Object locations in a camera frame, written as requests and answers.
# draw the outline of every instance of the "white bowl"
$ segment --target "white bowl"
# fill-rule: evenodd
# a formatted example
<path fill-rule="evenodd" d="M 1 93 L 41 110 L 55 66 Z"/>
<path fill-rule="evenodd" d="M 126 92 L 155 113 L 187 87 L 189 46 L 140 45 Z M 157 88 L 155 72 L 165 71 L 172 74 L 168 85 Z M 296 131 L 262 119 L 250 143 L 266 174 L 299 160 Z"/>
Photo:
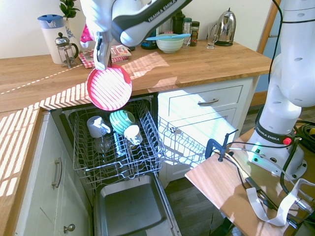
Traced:
<path fill-rule="evenodd" d="M 164 33 L 159 34 L 159 36 L 162 35 L 177 35 L 175 33 Z M 167 39 L 159 39 L 157 40 L 157 46 L 165 53 L 175 53 L 177 50 L 179 50 L 184 42 L 184 38 L 167 38 Z"/>

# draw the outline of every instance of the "dishwasher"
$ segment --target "dishwasher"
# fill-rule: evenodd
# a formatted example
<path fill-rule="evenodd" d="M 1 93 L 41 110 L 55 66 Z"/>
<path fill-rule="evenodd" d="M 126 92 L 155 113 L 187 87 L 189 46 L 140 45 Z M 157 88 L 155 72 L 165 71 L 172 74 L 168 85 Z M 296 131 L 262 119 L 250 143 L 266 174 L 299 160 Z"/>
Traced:
<path fill-rule="evenodd" d="M 181 236 L 158 179 L 165 147 L 158 134 L 151 96 L 131 99 L 131 112 L 143 141 L 132 146 L 114 129 L 101 137 L 101 148 L 89 134 L 87 120 L 111 112 L 94 105 L 63 111 L 73 135 L 73 168 L 93 190 L 95 236 Z"/>

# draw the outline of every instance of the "pink plate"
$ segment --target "pink plate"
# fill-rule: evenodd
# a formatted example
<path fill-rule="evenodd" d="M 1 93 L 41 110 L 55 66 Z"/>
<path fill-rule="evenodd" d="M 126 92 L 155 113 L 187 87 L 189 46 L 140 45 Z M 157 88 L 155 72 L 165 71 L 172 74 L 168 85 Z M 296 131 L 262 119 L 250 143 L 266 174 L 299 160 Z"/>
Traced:
<path fill-rule="evenodd" d="M 106 70 L 93 69 L 88 77 L 87 89 L 95 106 L 105 111 L 115 111 L 130 99 L 132 84 L 128 73 L 112 64 Z"/>

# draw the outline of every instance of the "electric kettle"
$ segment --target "electric kettle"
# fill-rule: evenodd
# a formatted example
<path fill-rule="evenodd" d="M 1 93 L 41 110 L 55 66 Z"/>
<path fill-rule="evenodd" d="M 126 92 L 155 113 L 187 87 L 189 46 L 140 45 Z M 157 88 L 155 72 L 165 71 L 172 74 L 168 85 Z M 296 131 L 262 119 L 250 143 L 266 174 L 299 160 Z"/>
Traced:
<path fill-rule="evenodd" d="M 232 46 L 236 28 L 236 18 L 230 8 L 223 12 L 217 22 L 218 40 L 216 45 L 218 46 Z"/>

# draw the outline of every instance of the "wall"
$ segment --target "wall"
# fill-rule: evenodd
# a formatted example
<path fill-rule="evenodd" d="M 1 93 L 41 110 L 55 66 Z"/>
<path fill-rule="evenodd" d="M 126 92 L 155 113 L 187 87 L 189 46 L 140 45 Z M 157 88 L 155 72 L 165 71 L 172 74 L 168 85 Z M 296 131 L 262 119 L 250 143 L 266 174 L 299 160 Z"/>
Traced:
<path fill-rule="evenodd" d="M 231 7 L 237 19 L 235 41 L 257 50 L 271 2 L 194 0 L 183 12 L 200 22 L 200 39 L 205 39 L 208 25 L 214 24 Z M 44 14 L 62 15 L 59 3 L 59 0 L 0 0 L 0 59 L 49 54 L 37 17 Z M 80 1 L 77 0 L 75 5 L 81 9 Z M 77 39 L 81 37 L 84 23 L 82 12 L 70 19 L 70 27 Z"/>
<path fill-rule="evenodd" d="M 271 4 L 271 0 L 193 0 L 183 13 L 200 22 L 199 38 L 206 39 L 208 25 L 214 25 L 230 7 L 236 16 L 234 41 L 256 51 Z"/>
<path fill-rule="evenodd" d="M 280 4 L 280 8 L 283 10 L 284 8 L 284 1 L 281 1 Z M 271 28 L 271 35 L 278 35 L 279 32 L 279 26 L 280 26 L 280 14 L 279 12 L 276 15 L 275 21 L 272 25 Z M 274 54 L 274 50 L 275 50 L 275 46 L 276 46 L 276 42 L 277 42 L 277 38 L 269 38 L 267 40 L 267 44 L 264 50 L 264 55 L 266 57 L 272 58 L 273 54 Z M 281 53 L 281 46 L 280 46 L 280 41 L 278 42 L 278 46 L 277 46 L 277 51 L 276 51 L 276 56 L 279 55 Z M 259 77 L 259 81 L 256 87 L 256 91 L 255 92 L 262 92 L 262 91 L 266 91 L 268 90 L 268 74 L 267 75 L 261 75 Z"/>

